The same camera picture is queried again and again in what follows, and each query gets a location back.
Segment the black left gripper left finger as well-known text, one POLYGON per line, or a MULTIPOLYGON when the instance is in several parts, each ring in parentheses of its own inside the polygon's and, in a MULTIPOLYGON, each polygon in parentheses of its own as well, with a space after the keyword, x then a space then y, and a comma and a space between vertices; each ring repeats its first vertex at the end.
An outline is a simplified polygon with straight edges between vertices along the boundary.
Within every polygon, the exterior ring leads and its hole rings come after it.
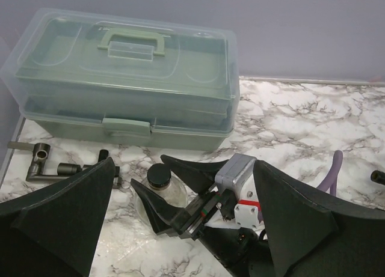
POLYGON ((1 276, 88 276, 116 166, 107 158, 1 203, 1 276))

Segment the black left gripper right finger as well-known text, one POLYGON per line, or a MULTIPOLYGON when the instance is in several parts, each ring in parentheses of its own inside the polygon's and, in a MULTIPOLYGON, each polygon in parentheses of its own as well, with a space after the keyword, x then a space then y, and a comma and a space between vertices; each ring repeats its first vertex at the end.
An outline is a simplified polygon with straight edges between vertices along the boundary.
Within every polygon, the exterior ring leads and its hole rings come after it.
POLYGON ((384 211, 258 160, 254 183, 276 276, 384 276, 384 211))

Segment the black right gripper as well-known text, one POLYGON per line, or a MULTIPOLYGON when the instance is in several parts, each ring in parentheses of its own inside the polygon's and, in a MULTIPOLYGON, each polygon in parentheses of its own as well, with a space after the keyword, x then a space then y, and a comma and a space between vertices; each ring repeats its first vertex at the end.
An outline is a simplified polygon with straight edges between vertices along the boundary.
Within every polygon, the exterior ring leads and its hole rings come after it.
POLYGON ((215 176, 228 160, 220 162, 192 162, 161 155, 168 166, 185 185, 199 194, 187 208, 175 207, 139 181, 132 179, 141 206, 141 218, 147 216, 148 224, 156 235, 175 234, 171 226, 180 213, 180 237, 198 240, 232 276, 270 276, 271 254, 263 234, 252 229, 212 228, 209 218, 221 213, 225 221, 235 219, 238 204, 233 192, 208 192, 215 183, 215 176))

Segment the small clear black-capped bottle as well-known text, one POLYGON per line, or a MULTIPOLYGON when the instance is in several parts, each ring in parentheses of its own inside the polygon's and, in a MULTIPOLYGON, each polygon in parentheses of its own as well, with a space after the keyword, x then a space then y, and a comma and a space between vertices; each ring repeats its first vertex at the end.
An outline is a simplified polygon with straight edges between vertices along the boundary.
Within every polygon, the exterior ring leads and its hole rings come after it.
POLYGON ((183 183, 171 174, 167 165, 156 163, 147 170, 146 178, 140 181, 170 205, 186 207, 188 195, 183 183))

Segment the green wine bottle silver neck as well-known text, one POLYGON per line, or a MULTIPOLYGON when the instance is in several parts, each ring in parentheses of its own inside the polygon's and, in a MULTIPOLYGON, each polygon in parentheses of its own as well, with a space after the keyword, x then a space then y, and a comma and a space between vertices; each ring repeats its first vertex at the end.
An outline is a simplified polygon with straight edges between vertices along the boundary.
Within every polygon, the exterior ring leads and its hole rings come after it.
POLYGON ((385 185, 385 172, 375 170, 370 175, 371 181, 377 184, 385 185))

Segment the black metal pipe fitting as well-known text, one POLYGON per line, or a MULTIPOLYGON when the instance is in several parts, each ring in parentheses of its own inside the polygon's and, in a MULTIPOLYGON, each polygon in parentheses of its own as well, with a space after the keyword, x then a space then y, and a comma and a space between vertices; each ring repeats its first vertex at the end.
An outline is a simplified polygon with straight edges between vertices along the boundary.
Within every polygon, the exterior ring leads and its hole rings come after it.
POLYGON ((116 162, 118 146, 59 138, 35 143, 10 141, 7 148, 11 157, 1 193, 23 195, 64 180, 108 157, 116 162))

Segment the translucent green storage box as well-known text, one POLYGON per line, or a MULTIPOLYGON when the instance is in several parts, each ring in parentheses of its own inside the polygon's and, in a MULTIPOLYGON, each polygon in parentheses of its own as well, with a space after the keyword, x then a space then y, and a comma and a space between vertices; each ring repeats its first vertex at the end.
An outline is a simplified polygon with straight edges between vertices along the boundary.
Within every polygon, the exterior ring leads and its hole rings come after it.
POLYGON ((234 128, 237 56, 231 31, 42 8, 1 79, 54 137, 213 151, 234 128))

